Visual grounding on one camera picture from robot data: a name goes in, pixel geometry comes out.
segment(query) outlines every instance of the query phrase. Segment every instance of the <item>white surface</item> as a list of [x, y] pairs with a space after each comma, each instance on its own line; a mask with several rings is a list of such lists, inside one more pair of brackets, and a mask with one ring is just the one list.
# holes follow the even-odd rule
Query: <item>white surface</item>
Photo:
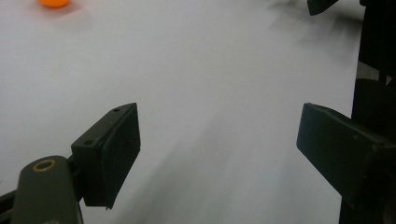
[[305, 0], [0, 2], [0, 194], [21, 168], [137, 102], [142, 150], [87, 224], [338, 221], [295, 146], [303, 103], [349, 115], [363, 8]]

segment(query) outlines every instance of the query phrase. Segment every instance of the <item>ping pong ball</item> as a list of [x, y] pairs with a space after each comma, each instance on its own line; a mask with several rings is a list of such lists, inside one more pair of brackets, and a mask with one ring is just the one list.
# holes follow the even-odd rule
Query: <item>ping pong ball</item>
[[69, 0], [38, 0], [38, 2], [46, 7], [64, 7]]

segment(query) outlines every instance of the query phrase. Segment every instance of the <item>white table surface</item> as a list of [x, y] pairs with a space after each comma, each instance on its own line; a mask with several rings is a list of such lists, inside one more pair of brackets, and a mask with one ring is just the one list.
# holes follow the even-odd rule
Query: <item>white table surface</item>
[[142, 149], [87, 224], [338, 223], [295, 146], [303, 103], [349, 116], [364, 8], [305, 0], [0, 1], [0, 194], [136, 102]]

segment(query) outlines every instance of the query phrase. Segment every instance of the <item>black mechanical part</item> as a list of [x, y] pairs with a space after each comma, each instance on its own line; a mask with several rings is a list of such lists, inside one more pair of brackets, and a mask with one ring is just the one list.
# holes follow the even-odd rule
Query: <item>black mechanical part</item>
[[67, 159], [67, 163], [69, 164], [70, 174], [73, 180], [74, 191], [76, 193], [76, 200], [79, 202], [86, 192], [85, 189], [85, 175], [82, 173], [81, 169], [78, 169], [76, 165], [76, 161], [73, 156]]
[[396, 146], [344, 115], [305, 104], [297, 147], [351, 208], [383, 208]]
[[344, 200], [341, 202], [339, 224], [384, 224], [383, 207], [357, 209], [350, 207]]
[[396, 77], [396, 1], [366, 0], [359, 61], [379, 71], [379, 81]]
[[352, 119], [396, 143], [396, 89], [370, 79], [357, 79]]
[[309, 15], [318, 15], [334, 5], [336, 2], [338, 2], [338, 0], [308, 0]]
[[110, 110], [72, 144], [70, 160], [84, 175], [87, 206], [113, 207], [139, 151], [136, 104]]
[[15, 192], [16, 190], [13, 190], [0, 197], [0, 224], [8, 224], [11, 222]]
[[21, 170], [11, 224], [82, 223], [66, 158], [46, 157]]

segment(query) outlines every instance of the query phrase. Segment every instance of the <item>screw hole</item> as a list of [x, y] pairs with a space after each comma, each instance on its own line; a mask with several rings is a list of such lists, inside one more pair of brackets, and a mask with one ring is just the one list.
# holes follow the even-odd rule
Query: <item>screw hole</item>
[[52, 168], [54, 164], [55, 164], [55, 160], [40, 161], [33, 167], [33, 171], [45, 172], [48, 171], [50, 168]]
[[87, 141], [84, 142], [84, 146], [89, 146], [89, 145], [91, 145], [92, 143], [93, 143], [92, 140], [87, 140]]

